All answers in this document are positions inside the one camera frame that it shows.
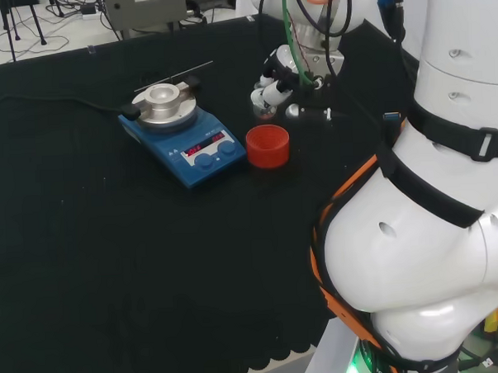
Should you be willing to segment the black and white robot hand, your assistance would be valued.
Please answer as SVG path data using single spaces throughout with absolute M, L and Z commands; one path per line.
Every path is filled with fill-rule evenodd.
M 306 56 L 296 64 L 288 45 L 280 45 L 265 60 L 263 73 L 251 92 L 252 110 L 257 118 L 269 122 L 282 107 L 286 118 L 332 120 L 328 97 L 333 81 L 344 64 L 339 50 L 301 48 Z

